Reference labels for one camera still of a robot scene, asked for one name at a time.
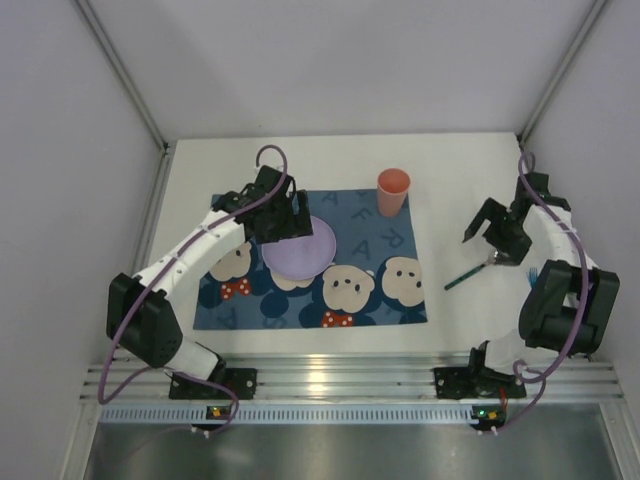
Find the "orange plastic cup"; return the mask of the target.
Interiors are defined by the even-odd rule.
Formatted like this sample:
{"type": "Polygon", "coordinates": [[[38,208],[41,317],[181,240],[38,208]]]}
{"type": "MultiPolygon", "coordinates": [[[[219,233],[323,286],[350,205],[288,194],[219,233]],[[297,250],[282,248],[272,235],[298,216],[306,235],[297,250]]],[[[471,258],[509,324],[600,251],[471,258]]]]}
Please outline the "orange plastic cup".
{"type": "Polygon", "coordinates": [[[409,175],[402,169],[389,168],[377,178],[377,204],[381,215],[396,216],[401,210],[411,186],[409,175]]]}

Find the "silver spoon green handle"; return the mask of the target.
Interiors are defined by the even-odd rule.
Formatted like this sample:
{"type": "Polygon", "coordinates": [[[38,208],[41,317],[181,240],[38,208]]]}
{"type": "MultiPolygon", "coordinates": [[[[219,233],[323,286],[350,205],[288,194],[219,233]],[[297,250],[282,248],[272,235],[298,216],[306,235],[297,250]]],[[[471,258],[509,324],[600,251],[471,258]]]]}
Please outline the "silver spoon green handle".
{"type": "Polygon", "coordinates": [[[462,282],[468,280],[469,278],[473,277],[474,275],[477,275],[478,273],[480,273],[485,268],[487,268],[489,266],[492,266],[492,265],[495,265],[497,260],[499,259],[499,257],[500,257],[500,252],[498,250],[495,250],[493,253],[491,253],[487,257],[486,260],[481,262],[479,265],[471,268],[469,271],[461,274],[460,276],[458,276],[454,280],[452,280],[449,283],[447,283],[444,286],[444,290],[445,291],[450,291],[451,289],[453,289],[456,286],[460,285],[462,282]]]}

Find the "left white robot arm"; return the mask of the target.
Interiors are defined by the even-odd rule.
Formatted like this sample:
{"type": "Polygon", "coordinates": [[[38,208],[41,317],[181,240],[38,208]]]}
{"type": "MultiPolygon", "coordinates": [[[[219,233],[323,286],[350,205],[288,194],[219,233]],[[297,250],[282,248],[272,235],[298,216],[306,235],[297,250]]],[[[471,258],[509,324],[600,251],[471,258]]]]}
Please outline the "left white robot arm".
{"type": "Polygon", "coordinates": [[[308,194],[272,167],[241,191],[220,196],[198,226],[169,253],[109,286],[107,336],[154,369],[213,382],[222,358],[189,339],[175,309],[225,255],[244,243],[274,243],[312,232],[308,194]]]}

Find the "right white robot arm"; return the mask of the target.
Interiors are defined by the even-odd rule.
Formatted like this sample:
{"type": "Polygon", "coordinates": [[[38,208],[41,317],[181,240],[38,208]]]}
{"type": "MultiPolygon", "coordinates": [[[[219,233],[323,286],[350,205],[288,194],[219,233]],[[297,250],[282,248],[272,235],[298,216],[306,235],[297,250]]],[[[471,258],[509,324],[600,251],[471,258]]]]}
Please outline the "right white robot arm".
{"type": "Polygon", "coordinates": [[[532,349],[565,358],[595,353],[604,338],[620,279],[600,269],[586,254],[571,223],[571,207],[551,194],[543,173],[519,176],[512,203],[485,200],[464,232],[494,249],[490,264],[529,267],[530,291],[516,330],[471,350],[469,370],[476,382],[515,379],[513,365],[532,349]]]}

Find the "frame post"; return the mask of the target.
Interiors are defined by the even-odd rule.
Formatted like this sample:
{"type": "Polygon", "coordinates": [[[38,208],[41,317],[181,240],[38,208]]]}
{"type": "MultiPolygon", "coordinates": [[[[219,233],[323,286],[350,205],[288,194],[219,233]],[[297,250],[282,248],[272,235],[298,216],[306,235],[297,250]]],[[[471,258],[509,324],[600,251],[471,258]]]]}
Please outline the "frame post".
{"type": "Polygon", "coordinates": [[[524,126],[516,134],[520,149],[527,146],[546,111],[569,77],[571,70],[588,44],[590,37],[612,4],[613,2],[611,0],[594,0],[589,2],[588,8],[580,19],[575,32],[570,36],[568,43],[561,50],[559,60],[553,67],[541,94],[537,97],[530,113],[527,115],[524,126]]]}
{"type": "Polygon", "coordinates": [[[139,119],[142,121],[147,133],[160,152],[168,148],[168,141],[153,118],[151,111],[144,100],[133,76],[129,72],[125,62],[119,54],[110,34],[101,21],[98,12],[88,0],[72,0],[71,4],[77,10],[81,20],[89,29],[96,41],[109,68],[117,78],[125,96],[133,106],[139,119]]]}

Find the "purple plastic plate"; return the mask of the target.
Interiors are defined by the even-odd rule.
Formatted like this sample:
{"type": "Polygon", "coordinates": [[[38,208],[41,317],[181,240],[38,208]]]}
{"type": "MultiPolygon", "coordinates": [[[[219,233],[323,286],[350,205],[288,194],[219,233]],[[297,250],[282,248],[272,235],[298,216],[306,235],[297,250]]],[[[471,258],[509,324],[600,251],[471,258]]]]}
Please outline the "purple plastic plate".
{"type": "Polygon", "coordinates": [[[306,280],[321,274],[334,260],[337,241],[333,229],[312,216],[313,234],[306,237],[264,244],[264,264],[276,274],[291,280],[306,280]]]}

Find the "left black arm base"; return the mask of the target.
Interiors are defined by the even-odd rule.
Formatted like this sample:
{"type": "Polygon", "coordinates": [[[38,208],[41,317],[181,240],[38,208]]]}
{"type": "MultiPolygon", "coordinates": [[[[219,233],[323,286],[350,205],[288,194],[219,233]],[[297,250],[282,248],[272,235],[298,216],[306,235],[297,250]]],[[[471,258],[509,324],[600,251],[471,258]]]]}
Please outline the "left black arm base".
{"type": "Polygon", "coordinates": [[[193,380],[173,373],[169,388],[171,400],[224,400],[232,392],[239,400],[254,398],[258,371],[253,368],[227,368],[217,380],[193,380]]]}

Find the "aluminium mounting rail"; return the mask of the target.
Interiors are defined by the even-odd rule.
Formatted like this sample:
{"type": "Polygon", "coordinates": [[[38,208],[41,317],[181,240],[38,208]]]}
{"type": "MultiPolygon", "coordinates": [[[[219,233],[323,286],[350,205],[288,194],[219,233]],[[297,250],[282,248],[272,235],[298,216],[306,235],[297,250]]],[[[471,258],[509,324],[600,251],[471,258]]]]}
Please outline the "aluminium mounting rail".
{"type": "MultiPolygon", "coordinates": [[[[227,365],[257,371],[256,402],[435,402],[434,370],[464,366],[466,353],[230,355],[227,365]]],[[[543,403],[617,402],[624,394],[612,364],[566,360],[547,380],[543,403]]]]}

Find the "blue metallic fork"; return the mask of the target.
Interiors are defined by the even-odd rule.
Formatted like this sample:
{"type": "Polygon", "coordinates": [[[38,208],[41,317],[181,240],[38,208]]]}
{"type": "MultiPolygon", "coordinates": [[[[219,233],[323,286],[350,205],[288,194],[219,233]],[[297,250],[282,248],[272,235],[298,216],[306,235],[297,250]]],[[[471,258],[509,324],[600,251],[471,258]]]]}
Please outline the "blue metallic fork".
{"type": "Polygon", "coordinates": [[[533,289],[536,285],[536,282],[539,277],[539,270],[537,267],[530,267],[526,272],[526,278],[529,284],[529,287],[533,289]]]}

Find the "right frame post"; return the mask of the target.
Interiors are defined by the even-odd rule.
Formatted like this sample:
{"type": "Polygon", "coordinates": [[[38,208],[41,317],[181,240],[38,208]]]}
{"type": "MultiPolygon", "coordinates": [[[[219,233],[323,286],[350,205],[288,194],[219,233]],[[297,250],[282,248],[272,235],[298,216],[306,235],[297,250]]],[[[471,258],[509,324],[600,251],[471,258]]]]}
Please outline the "right frame post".
{"type": "Polygon", "coordinates": [[[571,70],[588,44],[590,37],[612,4],[613,2],[611,0],[594,0],[589,2],[588,8],[580,19],[575,32],[570,36],[568,43],[561,50],[559,60],[553,67],[541,94],[537,97],[530,113],[527,115],[524,126],[516,134],[520,149],[527,146],[546,111],[569,77],[571,70]]]}

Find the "blue cartoon placemat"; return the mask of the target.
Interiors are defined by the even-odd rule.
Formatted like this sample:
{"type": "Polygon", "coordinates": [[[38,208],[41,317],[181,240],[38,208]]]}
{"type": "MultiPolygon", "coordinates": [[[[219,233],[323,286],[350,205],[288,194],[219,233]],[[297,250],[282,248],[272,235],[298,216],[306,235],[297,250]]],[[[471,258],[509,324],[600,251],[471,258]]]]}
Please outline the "blue cartoon placemat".
{"type": "Polygon", "coordinates": [[[380,214],[377,193],[309,194],[314,234],[247,241],[201,279],[200,331],[402,326],[427,320],[410,205],[380,214]]]}

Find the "left frame post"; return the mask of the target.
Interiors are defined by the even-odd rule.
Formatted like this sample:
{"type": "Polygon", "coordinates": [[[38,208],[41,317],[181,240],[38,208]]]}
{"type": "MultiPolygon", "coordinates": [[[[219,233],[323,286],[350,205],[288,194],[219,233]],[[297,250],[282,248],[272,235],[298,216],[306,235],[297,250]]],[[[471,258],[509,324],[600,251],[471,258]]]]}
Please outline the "left frame post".
{"type": "Polygon", "coordinates": [[[101,21],[98,12],[88,0],[72,0],[71,4],[77,10],[81,20],[89,29],[96,41],[109,68],[117,78],[125,96],[133,106],[139,119],[142,121],[147,133],[160,152],[168,148],[168,141],[153,118],[151,111],[144,100],[133,76],[129,72],[125,62],[119,54],[110,34],[101,21]]]}

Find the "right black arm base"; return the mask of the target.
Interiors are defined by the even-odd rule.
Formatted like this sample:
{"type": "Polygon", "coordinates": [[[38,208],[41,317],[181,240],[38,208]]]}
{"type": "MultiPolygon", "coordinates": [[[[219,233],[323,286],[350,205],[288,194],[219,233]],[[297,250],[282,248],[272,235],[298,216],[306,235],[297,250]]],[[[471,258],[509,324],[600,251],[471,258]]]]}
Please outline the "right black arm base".
{"type": "Polygon", "coordinates": [[[516,377],[486,368],[479,371],[469,366],[435,368],[434,384],[438,399],[523,399],[526,389],[516,377]]]}

